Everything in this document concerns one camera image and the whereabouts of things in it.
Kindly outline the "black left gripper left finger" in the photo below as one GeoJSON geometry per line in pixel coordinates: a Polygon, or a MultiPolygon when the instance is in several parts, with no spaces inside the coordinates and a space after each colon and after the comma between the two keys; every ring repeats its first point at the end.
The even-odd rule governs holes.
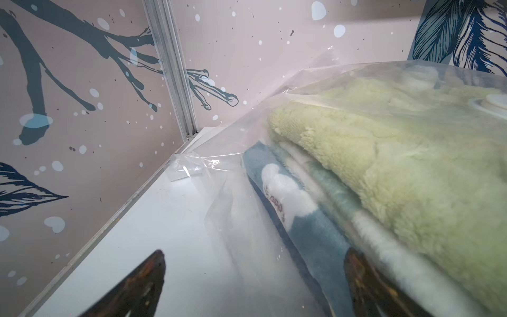
{"type": "Polygon", "coordinates": [[[154,251],[82,316],[154,316],[165,282],[165,255],[154,251]]]}

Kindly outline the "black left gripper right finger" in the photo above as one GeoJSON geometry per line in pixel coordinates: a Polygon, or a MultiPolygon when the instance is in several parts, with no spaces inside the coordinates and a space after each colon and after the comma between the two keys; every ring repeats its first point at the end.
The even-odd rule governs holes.
{"type": "Polygon", "coordinates": [[[430,316],[361,252],[349,249],[343,268],[356,316],[430,316]]]}

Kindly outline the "white teal patterned blanket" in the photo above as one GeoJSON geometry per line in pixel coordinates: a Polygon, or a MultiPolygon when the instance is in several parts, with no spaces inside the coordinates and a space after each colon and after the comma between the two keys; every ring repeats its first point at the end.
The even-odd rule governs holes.
{"type": "Polygon", "coordinates": [[[446,273],[385,229],[352,190],[300,147],[257,142],[244,153],[243,163],[292,256],[333,316],[356,316],[343,268],[351,248],[430,316],[488,315],[446,273]]]}

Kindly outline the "clear plastic vacuum bag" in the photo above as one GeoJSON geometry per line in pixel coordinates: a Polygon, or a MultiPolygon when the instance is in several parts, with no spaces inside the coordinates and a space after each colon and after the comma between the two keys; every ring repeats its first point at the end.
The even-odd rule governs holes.
{"type": "Polygon", "coordinates": [[[506,315],[505,77],[330,48],[168,173],[256,315],[506,315]]]}

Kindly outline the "light green fluffy blanket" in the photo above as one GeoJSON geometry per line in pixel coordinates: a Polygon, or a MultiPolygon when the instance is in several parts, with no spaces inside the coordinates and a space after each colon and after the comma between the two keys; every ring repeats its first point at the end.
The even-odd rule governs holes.
{"type": "Polygon", "coordinates": [[[383,226],[506,315],[506,78],[437,63],[362,66],[292,91],[270,128],[383,226]]]}

